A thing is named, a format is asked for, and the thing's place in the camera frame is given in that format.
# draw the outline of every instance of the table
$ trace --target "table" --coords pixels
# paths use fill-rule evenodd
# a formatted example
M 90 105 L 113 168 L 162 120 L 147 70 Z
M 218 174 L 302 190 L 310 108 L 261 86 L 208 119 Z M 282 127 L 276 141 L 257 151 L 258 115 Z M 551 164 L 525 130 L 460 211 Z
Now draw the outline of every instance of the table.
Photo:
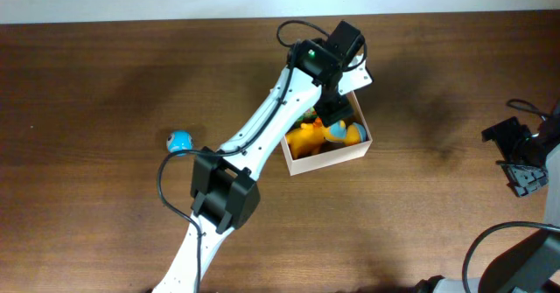
M 379 292 L 459 278 L 485 228 L 541 220 L 546 189 L 519 199 L 480 131 L 523 98 L 560 95 L 560 11 L 313 17 L 365 34 L 375 78 L 358 91 L 374 143 L 364 158 L 290 177 L 278 146 L 261 204 L 224 243 L 207 292 Z M 187 224 L 155 177 L 174 129 L 217 148 L 286 61 L 283 19 L 0 26 L 0 290 L 143 292 Z M 286 40 L 317 34 L 298 26 Z M 164 188 L 187 209 L 192 159 Z M 471 276 L 532 231 L 490 236 Z

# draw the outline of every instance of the cardboard box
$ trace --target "cardboard box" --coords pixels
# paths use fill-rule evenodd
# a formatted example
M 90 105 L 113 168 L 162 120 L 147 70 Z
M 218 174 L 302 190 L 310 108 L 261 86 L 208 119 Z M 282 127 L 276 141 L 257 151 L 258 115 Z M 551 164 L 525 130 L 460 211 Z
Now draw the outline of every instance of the cardboard box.
M 364 126 L 367 132 L 367 140 L 363 143 L 358 143 L 348 147 L 339 148 L 336 150 L 329 150 L 326 152 L 321 152 L 318 155 L 310 157 L 302 157 L 294 160 L 291 157 L 290 147 L 286 142 L 286 137 L 283 137 L 280 141 L 282 145 L 283 154 L 286 157 L 286 163 L 288 164 L 288 170 L 290 175 L 294 176 L 306 171 L 317 170 L 321 167 L 326 167 L 341 162 L 345 162 L 354 158 L 363 157 L 369 149 L 372 143 L 371 133 L 369 132 L 368 125 L 364 119 L 364 115 L 361 113 L 360 104 L 356 99 L 354 92 L 348 93 L 348 100 L 353 107 L 354 117 L 353 120 Z

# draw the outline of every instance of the brown table surface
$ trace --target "brown table surface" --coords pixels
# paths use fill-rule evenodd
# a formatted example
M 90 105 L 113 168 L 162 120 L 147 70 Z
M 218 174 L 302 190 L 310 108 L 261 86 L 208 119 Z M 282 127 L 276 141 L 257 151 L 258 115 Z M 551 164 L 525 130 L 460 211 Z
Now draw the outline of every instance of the brown table surface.
M 262 201 L 216 255 L 209 292 L 335 292 L 459 278 L 471 242 L 507 220 L 541 220 L 546 189 L 517 198 L 480 131 L 523 98 L 560 95 L 560 11 L 344 17 L 369 43 L 375 83 L 358 99 L 364 158 L 290 177 L 278 146 Z M 309 20 L 332 30 L 341 17 Z M 142 292 L 169 268 L 187 224 L 163 208 L 165 139 L 217 148 L 268 94 L 286 60 L 283 19 L 0 26 L 0 290 Z M 286 38 L 310 38 L 305 28 Z M 192 159 L 171 163 L 187 209 Z M 529 235 L 490 236 L 480 276 Z

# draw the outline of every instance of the wire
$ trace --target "wire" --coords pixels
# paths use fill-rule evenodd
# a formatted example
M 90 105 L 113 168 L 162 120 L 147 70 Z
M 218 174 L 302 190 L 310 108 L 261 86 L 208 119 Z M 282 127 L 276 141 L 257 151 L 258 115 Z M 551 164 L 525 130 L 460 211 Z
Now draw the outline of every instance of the wire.
M 201 248 L 202 248 L 202 236 L 204 236 L 204 234 L 202 233 L 202 229 L 200 228 L 200 226 L 196 223 L 196 221 L 193 220 L 193 218 L 191 218 L 187 214 L 183 213 L 181 210 L 179 210 L 177 207 L 172 205 L 165 198 L 164 192 L 163 192 L 162 186 L 161 186 L 161 180 L 162 180 L 162 177 L 163 177 L 164 168 L 172 158 L 174 158 L 176 156 L 179 156 L 179 155 L 182 156 L 182 155 L 185 155 L 185 154 L 191 154 L 191 155 L 196 155 L 196 156 L 231 157 L 235 154 L 239 154 L 239 153 L 245 151 L 249 146 L 251 146 L 251 144 L 253 144 L 256 141 L 256 139 L 267 128 L 267 126 L 270 124 L 270 122 L 272 121 L 272 119 L 276 115 L 278 109 L 280 109 L 280 107 L 284 103 L 284 98 L 285 98 L 285 96 L 288 92 L 288 89 L 290 87 L 291 77 L 293 75 L 294 67 L 296 65 L 298 43 L 295 43 L 293 46 L 291 46 L 291 49 L 293 50 L 293 52 L 291 54 L 290 64 L 288 65 L 288 68 L 289 68 L 288 78 L 286 79 L 286 84 L 284 85 L 282 94 L 278 98 L 276 106 L 272 109 L 272 111 L 270 112 L 270 115 L 267 117 L 266 121 L 264 121 L 261 128 L 259 128 L 259 130 L 251 137 L 251 139 L 249 141 L 247 141 L 241 147 L 238 147 L 237 149 L 232 150 L 232 151 L 228 151 L 228 152 L 212 152 L 212 151 L 203 151 L 203 150 L 177 150 L 177 151 L 174 151 L 172 153 L 169 153 L 164 158 L 161 165 L 159 165 L 159 169 L 157 170 L 157 179 L 156 179 L 157 194 L 158 194 L 159 198 L 161 199 L 161 201 L 164 203 L 164 206 L 167 206 L 173 212 L 175 212 L 178 216 L 180 216 L 181 218 L 183 218 L 183 219 L 187 220 L 189 223 L 191 223 L 196 228 L 196 231 L 197 231 L 197 248 L 196 248 L 197 273 L 196 273 L 196 279 L 195 279 L 194 293 L 199 293 L 200 292 L 200 282 L 201 282 L 201 280 L 200 280 L 201 279 L 201 276 L 200 276 L 201 258 L 200 257 L 201 257 Z
M 469 268 L 469 262 L 471 258 L 473 258 L 474 250 L 476 247 L 490 234 L 500 231 L 504 228 L 510 227 L 532 227 L 532 228 L 539 228 L 545 231 L 560 233 L 560 227 L 551 225 L 551 224 L 544 224 L 544 223 L 537 223 L 537 222 L 527 222 L 527 221 L 511 221 L 505 222 L 493 227 L 488 228 L 486 231 L 482 232 L 482 234 L 477 237 L 472 245 L 469 247 L 469 250 L 466 252 L 465 260 L 463 261 L 463 270 L 461 273 L 461 280 L 463 281 L 463 288 L 465 289 L 466 293 L 471 293 L 471 289 L 469 289 L 468 281 L 467 281 L 467 271 Z
M 305 26 L 309 26 L 312 29 L 315 29 L 316 31 L 320 32 L 321 34 L 329 37 L 331 36 L 331 34 L 329 34 L 327 31 L 323 30 L 322 28 L 316 26 L 315 24 L 311 23 L 311 22 L 307 22 L 304 20 L 288 20 L 283 22 L 282 24 L 280 24 L 278 26 L 278 28 L 276 29 L 276 39 L 278 39 L 278 43 L 280 43 L 280 45 L 284 46 L 284 47 L 292 47 L 294 44 L 286 44 L 286 42 L 284 42 L 281 38 L 280 38 L 280 31 L 288 24 L 301 24 L 301 25 L 305 25 Z M 349 72 L 354 70 L 355 68 L 357 68 L 358 66 L 361 66 L 364 61 L 366 61 L 366 59 L 368 58 L 368 45 L 366 44 L 366 40 L 364 39 L 364 54 L 361 57 L 360 62 L 357 65 L 354 66 L 347 66 L 346 68 L 342 69 L 343 72 Z
M 515 105 L 516 103 L 520 103 L 520 104 L 526 105 L 526 106 L 528 106 L 528 108 L 527 108 L 527 107 L 521 107 L 521 106 Z M 527 113 L 530 113 L 530 114 L 539 115 L 539 116 L 541 116 L 541 119 L 543 119 L 544 121 L 545 121 L 547 118 L 551 118 L 551 117 L 552 117 L 552 115 L 547 114 L 547 113 L 543 113 L 542 111 L 539 110 L 539 108 L 538 108 L 537 106 L 535 106 L 535 105 L 533 105 L 532 103 L 530 103 L 530 102 L 528 102 L 528 101 L 525 101 L 525 100 L 511 99 L 511 100 L 509 100 L 509 101 L 506 102 L 506 106 L 508 106 L 508 107 L 510 107 L 510 108 L 514 108 L 514 109 L 520 110 L 520 111 L 524 111 L 524 112 L 527 112 Z

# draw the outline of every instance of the blue toy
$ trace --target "blue toy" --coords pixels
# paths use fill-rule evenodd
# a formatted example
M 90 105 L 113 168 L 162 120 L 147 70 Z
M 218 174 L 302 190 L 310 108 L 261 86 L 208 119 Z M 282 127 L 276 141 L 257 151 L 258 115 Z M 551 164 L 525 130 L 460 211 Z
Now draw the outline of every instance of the blue toy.
M 193 138 L 186 131 L 183 130 L 173 131 L 167 137 L 167 149 L 171 153 L 178 150 L 192 150 Z

